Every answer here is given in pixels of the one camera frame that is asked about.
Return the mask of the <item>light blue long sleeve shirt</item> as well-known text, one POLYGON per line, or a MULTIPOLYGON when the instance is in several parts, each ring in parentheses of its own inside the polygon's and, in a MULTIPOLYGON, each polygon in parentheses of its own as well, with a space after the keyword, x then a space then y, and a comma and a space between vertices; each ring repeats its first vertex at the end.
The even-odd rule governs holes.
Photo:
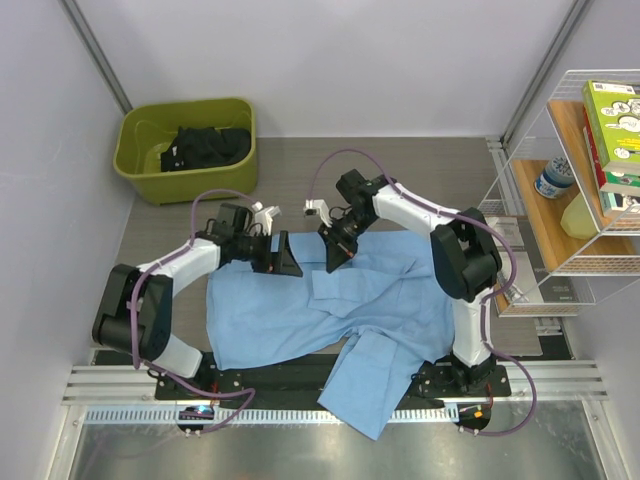
POLYGON ((453 345, 452 305, 436 281, 430 243, 410 231, 368 232, 333 272, 317 234, 294 234, 290 244, 298 277, 258 274, 243 262, 209 276, 215 361, 223 370, 256 368, 341 343, 319 403, 377 440, 412 376, 453 345))

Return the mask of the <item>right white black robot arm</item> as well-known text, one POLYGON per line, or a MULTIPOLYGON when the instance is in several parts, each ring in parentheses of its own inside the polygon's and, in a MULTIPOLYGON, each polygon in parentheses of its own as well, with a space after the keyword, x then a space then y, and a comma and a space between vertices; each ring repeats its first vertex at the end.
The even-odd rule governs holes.
POLYGON ((390 177, 368 180, 356 169, 343 174, 336 189, 347 203, 340 217, 333 216, 323 200, 307 199, 304 204, 305 214, 321 219, 318 233, 326 247, 326 270, 331 273, 353 259, 358 238, 379 219, 428 239, 435 278, 452 299, 451 380, 460 393, 477 393, 496 368, 486 300, 502 269, 483 214, 476 208, 460 212, 439 206, 390 177))

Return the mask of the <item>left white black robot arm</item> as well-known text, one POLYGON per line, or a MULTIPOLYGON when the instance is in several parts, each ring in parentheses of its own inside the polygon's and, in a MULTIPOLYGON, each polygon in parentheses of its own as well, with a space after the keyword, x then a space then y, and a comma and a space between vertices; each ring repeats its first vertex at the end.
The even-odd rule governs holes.
POLYGON ((301 277, 288 233, 272 249, 277 206, 224 203, 205 228, 178 249, 154 261, 119 264, 109 273, 92 338, 99 345, 131 356, 170 377, 190 398, 213 391, 214 361, 172 331, 173 300, 187 286, 233 262, 246 262, 255 273, 301 277))

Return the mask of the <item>teal book stack bottom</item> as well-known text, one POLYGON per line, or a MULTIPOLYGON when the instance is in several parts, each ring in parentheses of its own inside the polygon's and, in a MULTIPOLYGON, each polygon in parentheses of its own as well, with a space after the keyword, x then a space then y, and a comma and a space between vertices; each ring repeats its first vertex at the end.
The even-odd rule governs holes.
POLYGON ((599 197, 603 215, 617 217, 630 206, 639 203, 639 176, 605 171, 599 197))

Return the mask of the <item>black clothes in bin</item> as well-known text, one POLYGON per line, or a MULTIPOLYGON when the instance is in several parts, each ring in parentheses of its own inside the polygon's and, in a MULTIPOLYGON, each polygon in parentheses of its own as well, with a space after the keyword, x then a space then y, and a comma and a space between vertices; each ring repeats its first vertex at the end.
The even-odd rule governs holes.
POLYGON ((221 168, 243 160, 252 146, 244 128, 183 128, 160 154, 162 172, 221 168))

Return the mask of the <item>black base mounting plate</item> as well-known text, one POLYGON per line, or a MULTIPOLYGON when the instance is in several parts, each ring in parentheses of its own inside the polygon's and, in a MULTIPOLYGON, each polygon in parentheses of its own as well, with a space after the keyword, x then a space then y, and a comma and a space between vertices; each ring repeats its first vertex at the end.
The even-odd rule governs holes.
MULTIPOLYGON (((221 392, 254 388, 255 408, 274 410, 315 409, 321 391, 336 363, 336 354, 310 354, 275 365, 240 370, 219 371, 213 354, 205 354, 205 362, 212 368, 208 387, 221 392)), ((431 364, 425 362, 411 376, 411 383, 401 399, 406 407, 417 399, 483 397, 511 395, 506 368, 496 365, 486 378, 472 384, 462 383, 462 370, 449 363, 450 357, 431 364)))

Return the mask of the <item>olive green plastic bin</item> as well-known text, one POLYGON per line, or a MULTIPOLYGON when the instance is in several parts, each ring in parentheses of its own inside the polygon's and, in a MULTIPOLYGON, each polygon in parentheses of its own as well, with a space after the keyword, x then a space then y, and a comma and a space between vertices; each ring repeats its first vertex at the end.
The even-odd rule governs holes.
POLYGON ((250 194, 258 181, 256 117, 253 105, 227 97, 145 105, 131 110, 122 121, 113 167, 136 193, 154 205, 194 200, 211 189, 250 194), (181 130, 213 127, 218 131, 243 129, 249 148, 238 162, 227 166, 162 171, 161 155, 181 130))

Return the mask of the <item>blue white ceramic cup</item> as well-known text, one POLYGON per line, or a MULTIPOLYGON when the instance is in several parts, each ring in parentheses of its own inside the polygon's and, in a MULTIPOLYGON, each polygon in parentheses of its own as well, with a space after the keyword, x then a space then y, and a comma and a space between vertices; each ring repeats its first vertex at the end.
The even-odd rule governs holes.
POLYGON ((569 161, 555 157, 547 162, 534 182, 538 194, 547 199, 558 199, 575 184, 575 177, 569 161))

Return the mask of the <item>pale yellow green object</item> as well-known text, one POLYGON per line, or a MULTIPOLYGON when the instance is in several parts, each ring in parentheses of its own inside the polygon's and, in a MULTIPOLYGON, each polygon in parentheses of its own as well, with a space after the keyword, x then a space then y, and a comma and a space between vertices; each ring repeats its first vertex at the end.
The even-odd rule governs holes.
POLYGON ((599 233, 582 194, 577 194, 565 208, 560 225, 571 238, 590 240, 599 233))

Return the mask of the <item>red book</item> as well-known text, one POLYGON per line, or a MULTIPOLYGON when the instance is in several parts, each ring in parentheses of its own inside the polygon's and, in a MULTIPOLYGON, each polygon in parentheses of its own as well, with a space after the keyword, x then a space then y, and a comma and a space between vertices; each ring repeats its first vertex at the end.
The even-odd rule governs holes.
POLYGON ((583 114, 583 119, 585 124, 584 126, 585 142, 586 142, 587 150, 590 157, 590 164, 593 171, 594 179, 596 181, 596 184, 600 192, 608 192, 609 189, 607 187, 608 182, 606 179, 606 174, 602 170, 602 167, 599 161, 599 154, 597 152, 597 148, 595 145, 594 137, 592 134, 591 126, 588 120, 587 111, 585 107, 582 108, 582 114, 583 114))

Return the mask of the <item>green book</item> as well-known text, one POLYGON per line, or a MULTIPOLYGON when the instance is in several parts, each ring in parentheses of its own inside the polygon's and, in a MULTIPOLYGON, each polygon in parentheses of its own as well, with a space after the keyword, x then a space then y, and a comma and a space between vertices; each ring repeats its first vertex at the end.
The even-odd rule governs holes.
POLYGON ((639 84, 588 80, 583 105, 604 171, 639 174, 639 84))

